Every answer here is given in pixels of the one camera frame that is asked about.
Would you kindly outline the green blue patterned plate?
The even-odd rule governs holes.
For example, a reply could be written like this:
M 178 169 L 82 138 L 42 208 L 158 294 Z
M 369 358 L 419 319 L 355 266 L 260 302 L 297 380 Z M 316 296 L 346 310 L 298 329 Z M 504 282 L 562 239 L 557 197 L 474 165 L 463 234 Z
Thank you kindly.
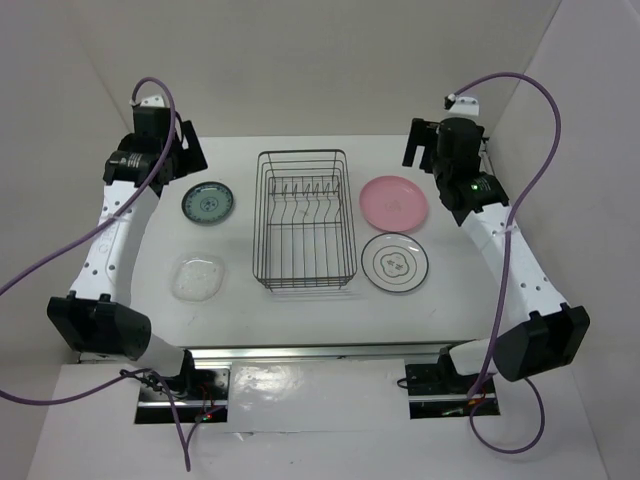
M 231 189 L 216 181 L 192 186 L 183 196 L 183 215 L 198 225 L 215 225 L 224 221 L 233 211 L 234 195 Z

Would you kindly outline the clear glass plate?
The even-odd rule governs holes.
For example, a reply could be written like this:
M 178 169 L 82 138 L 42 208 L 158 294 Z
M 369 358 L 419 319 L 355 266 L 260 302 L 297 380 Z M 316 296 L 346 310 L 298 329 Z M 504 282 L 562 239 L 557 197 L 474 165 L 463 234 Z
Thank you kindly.
M 170 292 L 186 303 L 208 301 L 218 293 L 225 273 L 225 263 L 219 256 L 198 252 L 182 255 L 171 270 Z

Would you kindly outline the white plate dark rim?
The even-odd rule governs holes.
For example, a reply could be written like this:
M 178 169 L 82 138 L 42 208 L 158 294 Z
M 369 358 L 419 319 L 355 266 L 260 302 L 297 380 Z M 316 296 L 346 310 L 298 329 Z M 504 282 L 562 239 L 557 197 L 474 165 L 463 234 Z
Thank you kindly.
M 430 261 L 425 249 L 412 237 L 401 233 L 382 233 L 372 237 L 360 257 L 365 277 L 378 289 L 405 294 L 419 288 L 427 279 Z

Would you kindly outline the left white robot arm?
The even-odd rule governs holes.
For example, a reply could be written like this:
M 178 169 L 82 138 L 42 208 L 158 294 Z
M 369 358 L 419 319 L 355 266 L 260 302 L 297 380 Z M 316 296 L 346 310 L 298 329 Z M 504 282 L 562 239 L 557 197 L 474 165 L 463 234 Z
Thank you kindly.
M 164 187 L 207 163 L 192 123 L 172 114 L 161 96 L 143 99 L 132 113 L 133 133 L 105 163 L 101 230 L 69 293 L 50 299 L 47 316 L 73 351 L 151 369 L 166 392 L 184 399 L 206 377 L 188 350 L 153 334 L 149 318 L 131 308 L 131 285 Z

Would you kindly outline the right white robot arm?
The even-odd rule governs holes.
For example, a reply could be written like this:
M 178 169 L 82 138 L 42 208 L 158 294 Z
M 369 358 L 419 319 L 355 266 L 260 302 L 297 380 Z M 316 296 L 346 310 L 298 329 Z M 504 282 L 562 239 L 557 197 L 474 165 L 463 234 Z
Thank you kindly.
M 570 365 L 590 326 L 543 272 L 499 180 L 483 171 L 484 129 L 469 118 L 411 122 L 402 164 L 433 176 L 440 201 L 472 240 L 499 284 L 498 326 L 488 338 L 443 350 L 436 379 L 460 391 L 471 376 L 510 382 Z

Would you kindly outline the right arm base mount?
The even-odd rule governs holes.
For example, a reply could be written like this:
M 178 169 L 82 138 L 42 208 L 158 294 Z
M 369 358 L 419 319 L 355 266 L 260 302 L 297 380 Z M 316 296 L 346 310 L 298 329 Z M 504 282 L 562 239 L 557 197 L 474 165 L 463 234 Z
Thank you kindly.
M 414 363 L 405 365 L 405 374 L 396 381 L 396 386 L 408 395 L 412 420 L 468 417 L 473 409 L 477 416 L 499 416 L 492 380 L 473 398 L 467 397 L 475 379 L 474 375 L 460 376 L 442 364 Z

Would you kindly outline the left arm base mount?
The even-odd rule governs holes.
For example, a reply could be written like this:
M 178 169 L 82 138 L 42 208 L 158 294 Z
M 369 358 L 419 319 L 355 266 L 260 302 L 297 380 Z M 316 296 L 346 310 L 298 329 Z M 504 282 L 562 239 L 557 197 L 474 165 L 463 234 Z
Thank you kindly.
M 173 392 L 181 423 L 192 425 L 226 423 L 231 370 L 228 366 L 205 369 L 201 380 L 183 393 Z M 174 422 L 165 389 L 157 380 L 144 380 L 139 389 L 134 417 L 137 425 L 166 425 Z

